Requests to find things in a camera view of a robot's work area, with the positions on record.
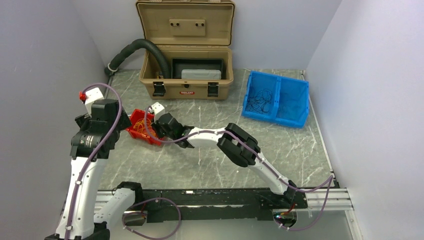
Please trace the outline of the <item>red bin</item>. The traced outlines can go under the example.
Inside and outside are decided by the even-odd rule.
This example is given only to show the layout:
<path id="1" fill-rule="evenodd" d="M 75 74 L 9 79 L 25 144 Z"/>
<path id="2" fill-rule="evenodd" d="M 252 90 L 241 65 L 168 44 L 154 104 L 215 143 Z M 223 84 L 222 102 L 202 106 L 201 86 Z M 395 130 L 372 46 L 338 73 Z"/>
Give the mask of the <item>red bin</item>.
<path id="1" fill-rule="evenodd" d="M 130 121 L 132 123 L 132 126 L 127 128 L 128 134 L 133 139 L 143 140 L 150 145 L 157 145 L 161 146 L 162 143 L 158 141 L 157 139 L 153 139 L 148 132 L 150 132 L 151 135 L 153 135 L 155 138 L 158 138 L 156 136 L 155 131 L 152 129 L 152 123 L 154 120 L 154 115 L 147 113 L 146 119 L 145 119 L 145 111 L 140 109 L 135 109 L 130 118 Z"/>

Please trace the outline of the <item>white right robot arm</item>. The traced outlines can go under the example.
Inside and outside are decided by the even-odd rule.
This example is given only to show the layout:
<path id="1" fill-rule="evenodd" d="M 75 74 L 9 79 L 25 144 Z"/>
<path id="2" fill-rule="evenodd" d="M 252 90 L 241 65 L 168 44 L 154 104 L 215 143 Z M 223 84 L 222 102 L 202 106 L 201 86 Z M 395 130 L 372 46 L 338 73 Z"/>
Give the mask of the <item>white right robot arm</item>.
<path id="1" fill-rule="evenodd" d="M 258 141 L 235 123 L 223 128 L 202 129 L 182 125 L 170 113 L 155 113 L 151 126 L 159 138 L 166 137 L 168 143 L 183 149 L 217 147 L 233 164 L 258 175 L 275 195 L 281 208 L 289 209 L 296 205 L 295 183 L 273 167 L 262 153 Z"/>

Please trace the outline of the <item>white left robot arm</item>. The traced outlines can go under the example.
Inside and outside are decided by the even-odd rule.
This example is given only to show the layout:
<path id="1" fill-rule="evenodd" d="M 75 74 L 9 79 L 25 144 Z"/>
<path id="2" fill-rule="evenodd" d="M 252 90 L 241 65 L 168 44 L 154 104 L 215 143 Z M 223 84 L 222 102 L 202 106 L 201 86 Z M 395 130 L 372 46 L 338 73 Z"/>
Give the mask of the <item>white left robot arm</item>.
<path id="1" fill-rule="evenodd" d="M 98 188 L 120 132 L 131 125 L 118 100 L 95 100 L 91 112 L 75 119 L 80 127 L 71 139 L 71 178 L 69 190 L 55 233 L 48 240 L 108 240 L 111 229 L 129 208 L 144 203 L 142 186 L 122 182 L 115 195 L 95 212 Z"/>

